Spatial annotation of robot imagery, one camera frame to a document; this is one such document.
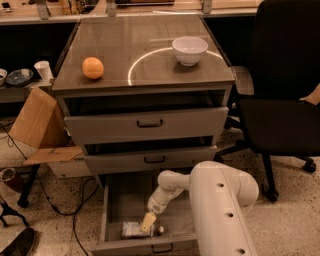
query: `bottle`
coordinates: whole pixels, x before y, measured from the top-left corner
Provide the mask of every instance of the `bottle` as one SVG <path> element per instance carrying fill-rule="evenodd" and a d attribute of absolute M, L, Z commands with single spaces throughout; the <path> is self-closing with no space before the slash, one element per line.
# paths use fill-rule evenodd
<path fill-rule="evenodd" d="M 121 233 L 122 238 L 154 237 L 161 235 L 164 232 L 164 228 L 162 226 L 156 228 L 153 224 L 147 232 L 141 231 L 140 226 L 140 222 L 123 222 Z"/>

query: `drawer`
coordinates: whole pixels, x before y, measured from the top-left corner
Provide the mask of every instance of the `drawer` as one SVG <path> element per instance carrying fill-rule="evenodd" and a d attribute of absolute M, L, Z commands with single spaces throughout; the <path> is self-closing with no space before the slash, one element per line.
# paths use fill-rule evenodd
<path fill-rule="evenodd" d="M 225 106 L 230 88 L 231 85 L 214 85 L 213 88 L 201 88 L 197 85 L 187 89 L 134 88 L 131 92 L 121 91 L 120 94 L 109 92 L 107 95 L 87 93 L 86 96 L 66 96 L 61 101 L 64 102 L 64 112 L 70 116 L 210 108 Z"/>
<path fill-rule="evenodd" d="M 65 117 L 75 144 L 220 135 L 228 108 Z"/>
<path fill-rule="evenodd" d="M 216 146 L 188 147 L 85 156 L 93 175 L 192 167 L 212 160 Z"/>
<path fill-rule="evenodd" d="M 163 226 L 160 236 L 123 239 L 123 222 L 141 222 L 149 197 L 157 187 L 159 172 L 113 174 L 107 176 L 101 239 L 93 255 L 169 255 L 175 249 L 197 248 L 189 196 L 183 192 L 172 200 L 156 226 Z"/>

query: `chair leg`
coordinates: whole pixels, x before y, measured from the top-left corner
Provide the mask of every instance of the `chair leg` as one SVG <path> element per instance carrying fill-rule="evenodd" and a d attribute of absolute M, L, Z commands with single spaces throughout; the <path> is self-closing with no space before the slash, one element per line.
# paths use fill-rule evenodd
<path fill-rule="evenodd" d="M 268 180 L 268 191 L 266 192 L 265 196 L 272 202 L 278 200 L 279 192 L 276 190 L 274 176 L 272 171 L 271 159 L 270 155 L 262 154 L 263 164 L 267 175 Z"/>
<path fill-rule="evenodd" d="M 17 217 L 21 218 L 23 223 L 24 223 L 24 225 L 26 227 L 29 227 L 29 223 L 27 222 L 26 218 L 23 215 L 21 215 L 20 213 L 18 213 L 16 210 L 13 210 L 7 204 L 6 201 L 1 202 L 0 205 L 3 208 L 3 211 L 2 211 L 2 213 L 0 215 L 0 220 L 2 221 L 4 227 L 6 227 L 8 225 L 7 222 L 5 221 L 5 219 L 3 218 L 4 216 L 7 216 L 7 215 L 17 216 Z"/>
<path fill-rule="evenodd" d="M 296 156 L 296 158 L 301 159 L 306 162 L 305 165 L 303 166 L 303 170 L 305 170 L 306 172 L 313 173 L 316 171 L 317 166 L 311 157 Z"/>
<path fill-rule="evenodd" d="M 231 153 L 235 153 L 235 152 L 247 149 L 247 148 L 249 148 L 249 146 L 244 140 L 237 140 L 236 145 L 216 152 L 216 154 L 214 156 L 214 161 L 217 161 L 219 163 L 223 163 L 224 161 L 223 161 L 222 156 L 228 155 Z"/>
<path fill-rule="evenodd" d="M 228 116 L 226 123 L 224 124 L 224 129 L 229 130 L 231 128 L 238 128 L 241 129 L 240 122 L 233 119 L 232 117 Z"/>

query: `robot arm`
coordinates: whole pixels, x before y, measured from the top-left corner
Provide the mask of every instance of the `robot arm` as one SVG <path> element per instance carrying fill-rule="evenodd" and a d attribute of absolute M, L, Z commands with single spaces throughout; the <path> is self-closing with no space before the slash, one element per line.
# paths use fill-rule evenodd
<path fill-rule="evenodd" d="M 152 225 L 155 214 L 161 214 L 172 199 L 188 190 L 202 256 L 257 255 L 240 209 L 254 204 L 259 195 L 250 174 L 205 161 L 197 164 L 190 175 L 164 171 L 158 182 L 142 229 Z"/>

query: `chair armrest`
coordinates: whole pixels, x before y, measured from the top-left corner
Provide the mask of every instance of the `chair armrest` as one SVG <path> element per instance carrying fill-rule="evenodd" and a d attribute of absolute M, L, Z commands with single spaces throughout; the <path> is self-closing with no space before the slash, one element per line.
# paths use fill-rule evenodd
<path fill-rule="evenodd" d="M 240 95 L 254 95 L 254 87 L 249 70 L 243 66 L 233 66 L 236 87 Z"/>

